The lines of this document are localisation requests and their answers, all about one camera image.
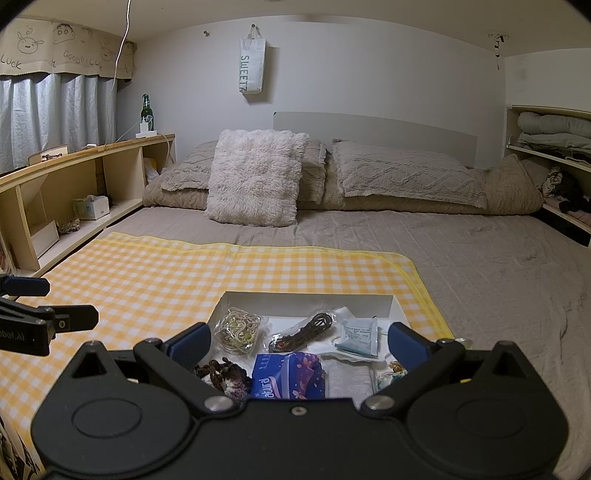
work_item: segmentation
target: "beer bottle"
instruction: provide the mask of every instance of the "beer bottle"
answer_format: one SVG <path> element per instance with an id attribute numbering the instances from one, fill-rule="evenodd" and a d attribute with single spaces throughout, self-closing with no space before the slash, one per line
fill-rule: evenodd
<path id="1" fill-rule="evenodd" d="M 142 122 L 148 124 L 148 130 L 154 130 L 154 114 L 150 108 L 150 97 L 147 93 L 144 94 L 144 108 L 142 109 Z"/>

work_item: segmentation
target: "gray headboard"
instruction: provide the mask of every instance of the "gray headboard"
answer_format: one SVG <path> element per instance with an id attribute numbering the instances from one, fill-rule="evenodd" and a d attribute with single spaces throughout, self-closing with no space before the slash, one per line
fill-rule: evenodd
<path id="1" fill-rule="evenodd" d="M 276 112 L 273 128 L 310 134 L 329 149 L 333 139 L 340 138 L 383 147 L 446 153 L 468 167 L 474 166 L 478 139 L 445 128 L 343 113 Z"/>

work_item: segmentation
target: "gingham blanket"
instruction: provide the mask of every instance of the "gingham blanket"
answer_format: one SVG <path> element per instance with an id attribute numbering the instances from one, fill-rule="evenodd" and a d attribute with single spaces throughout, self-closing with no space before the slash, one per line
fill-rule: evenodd
<path id="1" fill-rule="evenodd" d="M 46 358 L 0 353 L 0 409 L 29 445 L 37 407 L 83 342 L 99 339 L 119 350 L 148 337 L 168 339 L 206 322 L 226 291 L 395 295 L 418 333 L 452 336 L 413 263 L 395 253 L 193 245 L 114 232 L 46 278 L 50 294 L 24 303 L 88 303 L 100 320 L 91 332 L 59 335 Z"/>

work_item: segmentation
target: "tote bag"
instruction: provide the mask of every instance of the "tote bag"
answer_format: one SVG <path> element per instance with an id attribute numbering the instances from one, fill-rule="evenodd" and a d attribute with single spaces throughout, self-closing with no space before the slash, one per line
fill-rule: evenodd
<path id="1" fill-rule="evenodd" d="M 240 39 L 240 77 L 238 88 L 243 95 L 262 92 L 262 77 L 265 71 L 265 45 L 258 27 L 252 26 L 247 38 Z"/>

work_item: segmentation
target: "bed sheet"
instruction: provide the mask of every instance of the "bed sheet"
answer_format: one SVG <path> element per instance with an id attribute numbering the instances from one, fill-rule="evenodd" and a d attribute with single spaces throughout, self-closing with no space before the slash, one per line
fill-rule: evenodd
<path id="1" fill-rule="evenodd" d="M 519 344 L 570 424 L 557 466 L 591 466 L 591 251 L 529 216 L 308 212 L 285 228 L 223 225 L 198 210 L 143 209 L 107 230 L 195 244 L 312 245 L 410 258 L 456 336 Z"/>

